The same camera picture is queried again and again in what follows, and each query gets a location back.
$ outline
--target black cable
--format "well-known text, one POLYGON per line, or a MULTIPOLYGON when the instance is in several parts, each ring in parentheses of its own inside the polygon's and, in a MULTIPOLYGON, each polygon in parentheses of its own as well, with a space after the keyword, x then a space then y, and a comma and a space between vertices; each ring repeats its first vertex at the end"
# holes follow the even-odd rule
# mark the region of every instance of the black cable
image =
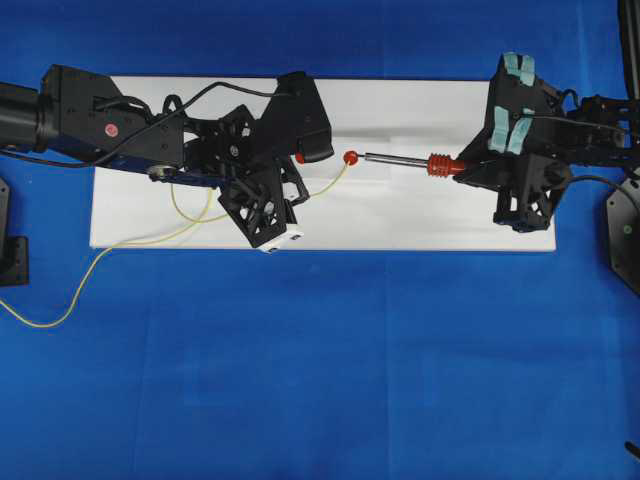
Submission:
POLYGON ((631 130, 627 130, 622 127, 614 127, 612 125, 604 125, 602 123, 593 123, 593 122, 582 122, 580 120, 572 120, 570 118, 565 117, 556 117, 554 115, 545 115, 545 114, 537 114, 537 113, 523 113, 523 117, 525 118, 540 118, 542 120, 554 120, 556 122, 569 123, 571 125, 577 125, 579 127, 593 127, 593 128, 603 128, 605 130, 612 130, 614 132, 631 135, 632 137, 640 138, 640 134, 636 132, 632 132, 631 130))
POLYGON ((162 113, 171 113, 171 104, 173 104, 174 108, 180 108, 182 106, 182 99, 175 94, 167 95, 167 98, 164 99, 164 103, 162 104, 162 113))
POLYGON ((624 448, 627 449, 627 452, 629 452, 633 458, 640 461, 640 448, 638 448, 634 443, 624 442, 624 448))
POLYGON ((115 107, 116 105, 123 105, 123 104, 137 105, 139 107, 142 107, 142 109, 144 110, 145 117, 147 118, 147 121, 153 120, 153 113, 151 112, 151 107, 149 107, 149 105, 143 100, 140 100, 137 97, 131 97, 128 95, 123 95, 120 97, 114 97, 114 98, 109 98, 107 100, 103 100, 101 102, 96 103, 94 108, 99 111, 99 110, 104 110, 106 108, 115 107))
POLYGON ((196 93, 184 105, 176 108, 171 113, 160 117, 158 120, 156 120, 151 125, 147 125, 146 127, 141 128, 137 132, 132 133, 127 138, 125 138, 122 142, 120 142, 118 145, 116 145, 113 150, 111 150, 108 153, 105 153, 104 155, 102 155, 98 159, 93 160, 91 162, 83 162, 83 163, 54 162, 54 161, 51 161, 51 160, 45 160, 43 158, 36 158, 36 157, 29 157, 29 156, 26 156, 26 155, 20 155, 20 154, 14 153, 14 152, 9 152, 7 150, 0 150, 0 155, 5 155, 7 157, 15 158, 17 160, 22 160, 22 161, 25 161, 25 162, 38 163, 40 165, 49 165, 49 166, 53 166, 53 167, 63 167, 63 168, 88 168, 88 167, 95 167, 97 165, 102 165, 103 163, 108 162, 111 159, 111 157, 113 157, 114 155, 117 155, 120 151, 122 151, 122 149, 124 147, 126 147, 129 143, 131 143, 135 139, 139 138, 140 136, 144 135, 145 133, 147 133, 151 129, 166 123, 170 118, 173 118, 176 115, 179 115, 180 113, 184 112, 187 108, 189 108, 195 102, 200 100, 200 98, 203 95, 206 95, 208 92, 210 92, 211 90, 213 90, 216 87, 225 87, 225 88, 229 88, 230 90, 236 90, 238 92, 247 93, 249 95, 255 95, 255 96, 258 96, 258 97, 265 97, 265 98, 291 97, 291 96, 293 96, 292 93, 265 93, 265 92, 259 92, 257 90, 251 90, 249 88, 239 87, 237 85, 233 85, 232 83, 228 83, 228 82, 221 82, 221 81, 213 82, 212 84, 207 85, 202 90, 200 90, 198 93, 196 93))
POLYGON ((617 191, 619 191, 621 194, 623 194, 625 197, 627 197, 629 199, 629 201, 633 204, 633 207, 638 212, 638 218, 640 219, 640 203, 638 203, 636 201, 636 199, 633 198, 633 195, 631 195, 631 193, 629 193, 629 190, 624 188, 622 185, 618 185, 616 182, 612 182, 608 178, 601 177, 599 175, 579 175, 577 177, 570 178, 567 181, 566 185, 569 185, 571 183, 576 183, 576 182, 583 182, 583 181, 586 181, 586 180, 593 180, 594 182, 604 183, 606 185, 609 185, 611 188, 614 188, 617 191))
POLYGON ((580 107, 580 102, 578 101, 578 93, 573 88, 567 88, 563 92, 560 93, 560 98, 558 99, 558 105, 562 107, 564 103, 564 99, 567 98, 567 95, 571 94, 571 98, 573 99, 573 105, 576 108, 580 107))

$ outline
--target yellow cable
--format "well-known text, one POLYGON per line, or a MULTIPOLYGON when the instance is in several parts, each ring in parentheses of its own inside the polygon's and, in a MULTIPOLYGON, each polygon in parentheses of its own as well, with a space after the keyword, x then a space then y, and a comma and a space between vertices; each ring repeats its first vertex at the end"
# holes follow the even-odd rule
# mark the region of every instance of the yellow cable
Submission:
MULTIPOLYGON (((334 178, 331 181, 331 183, 329 183, 329 185, 324 187, 319 192, 316 192, 316 193, 312 194, 311 196, 312 197, 317 197, 318 195, 322 195, 323 193, 328 192, 336 183, 338 183, 338 180, 340 180, 340 178, 344 175, 344 173, 347 171, 347 168, 348 168, 348 165, 345 164, 344 167, 342 167, 342 170, 340 171, 338 176, 336 178, 334 178)), ((87 269, 86 273, 82 277, 82 280, 80 281, 80 284, 78 285, 78 288, 76 289, 75 293, 73 294, 73 297, 71 298, 71 303, 69 304, 69 307, 67 308, 66 312, 60 318, 58 318, 57 320, 54 320, 53 322, 50 322, 50 323, 35 323, 35 322, 32 322, 31 320, 27 319, 26 317, 24 317, 20 313, 18 313, 11 305, 9 305, 7 302, 5 302, 2 299, 0 299, 0 306, 3 307, 12 316, 14 316, 17 320, 19 320, 20 322, 24 323, 25 325, 28 325, 29 327, 38 328, 38 329, 47 329, 47 328, 57 327, 62 322, 64 322, 67 318, 69 318, 69 315, 71 315, 73 313, 73 311, 75 310, 76 305, 78 303, 78 298, 80 298, 80 294, 82 293, 82 290, 84 289, 85 285, 89 281, 89 278, 91 278, 91 275, 93 274, 93 271, 96 269, 96 266, 98 265, 100 260, 102 260, 105 256, 110 254, 115 248, 119 248, 119 247, 142 247, 142 246, 148 246, 148 245, 157 245, 159 243, 172 240, 172 239, 176 238, 177 236, 182 235, 183 233, 191 230, 192 228, 194 228, 195 226, 197 226, 197 225, 199 225, 201 223, 215 222, 216 220, 221 220, 223 218, 228 217, 227 214, 224 214, 224 215, 219 215, 217 217, 208 218, 206 220, 202 219, 202 217, 204 217, 207 214, 207 212, 209 211, 209 209, 211 208, 211 199, 212 199, 212 197, 213 197, 212 190, 211 189, 207 189, 207 203, 206 203, 204 209, 202 210, 202 213, 200 213, 200 215, 197 218, 191 218, 188 215, 186 215, 182 210, 180 210, 180 207, 178 207, 178 203, 176 202, 176 197, 175 197, 173 184, 172 184, 171 185, 171 202, 173 203, 173 206, 175 207, 176 212, 178 212, 178 214, 181 217, 183 217, 184 219, 188 220, 190 223, 188 225, 185 225, 184 227, 181 227, 180 229, 176 230, 175 232, 164 236, 164 237, 160 237, 160 238, 157 238, 157 239, 154 239, 154 240, 144 240, 144 241, 125 240, 125 241, 122 241, 122 242, 118 242, 118 243, 112 245, 109 248, 104 249, 102 252, 100 252, 96 256, 96 258, 93 259, 93 261, 91 262, 91 265, 89 265, 89 268, 87 269)))
POLYGON ((312 193, 311 197, 317 197, 318 195, 322 195, 323 193, 327 193, 329 190, 331 190, 331 188, 333 188, 333 186, 338 183, 338 180, 340 180, 342 178, 342 176, 344 175, 344 172, 347 171, 347 168, 349 168, 348 164, 344 164, 344 167, 342 167, 342 170, 340 170, 340 173, 338 174, 338 176, 336 178, 334 178, 331 183, 329 185, 327 185, 326 187, 324 187, 322 190, 320 190, 319 192, 316 193, 312 193))
MULTIPOLYGON (((212 198, 211 189, 208 189, 207 204, 205 205, 205 208, 202 210, 202 213, 198 216, 198 218, 197 218, 198 220, 201 219, 202 217, 204 217, 206 215, 206 213, 209 211, 209 208, 211 207, 211 198, 212 198)), ((173 233, 170 233, 170 234, 168 234, 168 235, 166 235, 164 237, 160 237, 160 238, 154 239, 154 240, 145 240, 145 241, 127 241, 127 240, 125 240, 123 242, 118 242, 115 245, 113 245, 113 246, 103 250, 102 252, 100 252, 100 254, 96 258, 93 259, 93 262, 91 262, 91 265, 89 265, 89 268, 87 269, 87 272, 82 277, 82 280, 80 281, 80 284, 78 285, 78 288, 76 289, 76 292, 74 293, 74 295, 73 295, 73 297, 71 299, 71 303, 69 304, 69 307, 67 308, 67 311, 64 313, 64 315, 62 315, 57 320, 54 320, 53 322, 50 322, 50 323, 35 323, 35 322, 32 322, 31 320, 25 318, 20 313, 16 312, 16 310, 11 305, 9 305, 7 302, 5 302, 2 299, 0 299, 0 306, 4 307, 4 309, 7 310, 16 319, 20 320, 22 323, 24 323, 25 325, 28 325, 30 327, 40 328, 40 329, 56 327, 56 326, 60 325, 62 322, 64 322, 69 317, 69 315, 71 315, 73 313, 73 311, 75 310, 76 305, 78 303, 78 298, 80 297, 80 294, 82 293, 82 290, 84 289, 85 285, 87 284, 87 281, 91 277, 91 274, 95 270, 96 265, 98 265, 98 262, 100 262, 100 260, 102 260, 106 255, 111 253, 114 248, 118 248, 118 247, 134 247, 134 246, 147 246, 147 245, 155 245, 155 244, 158 244, 158 243, 166 242, 168 240, 174 239, 175 237, 177 237, 179 235, 182 235, 183 233, 187 232, 188 230, 191 230, 196 225, 197 225, 197 223, 191 223, 189 225, 186 225, 186 226, 176 230, 173 233)))
POLYGON ((175 191, 174 191, 174 188, 173 188, 173 183, 171 184, 171 203, 173 203, 173 208, 176 209, 176 212, 178 212, 178 215, 180 215, 185 220, 188 220, 188 221, 193 222, 193 223, 211 223, 211 222, 215 222, 216 220, 222 220, 223 218, 226 218, 226 217, 229 216, 228 214, 225 213, 225 214, 219 215, 217 217, 207 218, 206 220, 198 220, 197 218, 191 218, 189 215, 184 213, 180 209, 180 207, 178 206, 178 202, 176 201, 176 194, 175 194, 175 191))

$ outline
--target red ball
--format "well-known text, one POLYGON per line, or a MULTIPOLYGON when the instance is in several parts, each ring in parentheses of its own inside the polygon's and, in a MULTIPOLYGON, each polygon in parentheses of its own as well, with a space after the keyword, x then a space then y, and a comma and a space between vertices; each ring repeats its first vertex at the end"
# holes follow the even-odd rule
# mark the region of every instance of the red ball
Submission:
POLYGON ((348 152, 345 152, 344 157, 342 157, 342 159, 344 160, 344 163, 346 163, 349 166, 355 165, 356 163, 358 163, 358 152, 354 150, 349 150, 348 152))

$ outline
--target red button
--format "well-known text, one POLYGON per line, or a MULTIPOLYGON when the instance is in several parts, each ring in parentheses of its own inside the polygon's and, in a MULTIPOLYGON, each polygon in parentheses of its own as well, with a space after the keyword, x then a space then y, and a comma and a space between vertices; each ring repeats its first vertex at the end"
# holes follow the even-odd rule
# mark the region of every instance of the red button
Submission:
POLYGON ((115 138, 118 136, 118 126, 114 123, 107 123, 107 126, 104 127, 104 133, 111 138, 115 138))

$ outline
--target black cylinder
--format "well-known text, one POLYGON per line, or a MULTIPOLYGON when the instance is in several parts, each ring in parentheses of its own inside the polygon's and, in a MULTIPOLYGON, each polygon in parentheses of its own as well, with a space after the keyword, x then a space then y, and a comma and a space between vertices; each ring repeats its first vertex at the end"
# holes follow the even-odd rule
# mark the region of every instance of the black cylinder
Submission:
POLYGON ((0 83, 0 148, 44 151, 55 136, 51 117, 37 90, 0 83))

